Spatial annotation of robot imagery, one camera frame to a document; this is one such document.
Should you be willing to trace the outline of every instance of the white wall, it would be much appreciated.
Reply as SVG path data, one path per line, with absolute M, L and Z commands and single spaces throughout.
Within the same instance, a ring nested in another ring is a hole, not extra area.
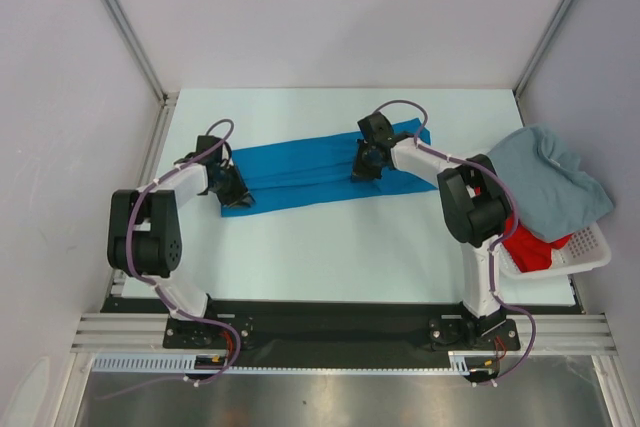
M 47 356 L 43 425 L 106 288 L 110 194 L 134 185 L 157 105 L 100 0 L 0 6 L 0 419 Z
M 581 276 L 587 307 L 607 314 L 640 399 L 640 0 L 579 0 L 523 99 L 583 155 L 616 210 L 600 225 L 612 263 Z
M 560 0 L 121 0 L 165 87 L 512 88 Z

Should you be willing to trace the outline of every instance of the white tabletop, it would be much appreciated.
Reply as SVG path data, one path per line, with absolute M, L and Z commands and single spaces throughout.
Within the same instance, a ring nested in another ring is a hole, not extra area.
M 509 90 L 187 89 L 180 93 L 158 173 L 192 151 L 196 136 L 223 117 L 235 122 L 229 143 L 239 149 L 356 131 L 359 119 L 396 98 L 428 110 L 432 144 L 450 153 L 486 151 L 522 125 Z M 385 115 L 399 122 L 419 112 L 393 106 Z M 216 197 L 208 195 L 191 200 L 179 215 L 179 268 L 213 298 L 408 303 L 462 298 L 461 252 L 445 227 L 437 191 L 225 219 Z M 574 304 L 567 277 L 501 276 L 500 282 L 510 303 Z M 153 293 L 127 279 L 123 296 Z

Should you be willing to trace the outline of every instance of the blue cloth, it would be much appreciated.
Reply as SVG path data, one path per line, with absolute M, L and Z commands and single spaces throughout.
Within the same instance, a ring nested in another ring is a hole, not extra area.
M 415 132 L 418 119 L 394 124 L 394 132 Z M 255 199 L 248 209 L 222 207 L 222 217 L 261 214 L 304 205 L 377 195 L 426 192 L 436 187 L 407 172 L 388 170 L 382 179 L 351 182 L 360 132 L 294 140 L 233 151 L 233 161 Z M 429 131 L 420 138 L 431 143 Z
M 598 181 L 580 170 L 580 156 L 547 127 L 517 130 L 488 156 L 513 193 L 520 220 L 545 242 L 573 234 L 613 210 Z

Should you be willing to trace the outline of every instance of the gray-blue towel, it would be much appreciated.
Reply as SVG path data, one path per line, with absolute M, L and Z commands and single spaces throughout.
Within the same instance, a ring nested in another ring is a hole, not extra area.
M 547 127 L 515 131 L 488 154 L 515 196 L 522 224 L 554 242 L 613 210 L 602 186 L 579 170 L 580 156 Z

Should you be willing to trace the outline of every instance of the shiny metallic surface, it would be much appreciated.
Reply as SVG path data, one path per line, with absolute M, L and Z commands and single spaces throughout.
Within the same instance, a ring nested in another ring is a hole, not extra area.
M 461 377 L 223 375 L 96 400 L 152 378 L 92 374 L 76 427 L 612 425 L 589 357 L 532 358 L 498 388 Z

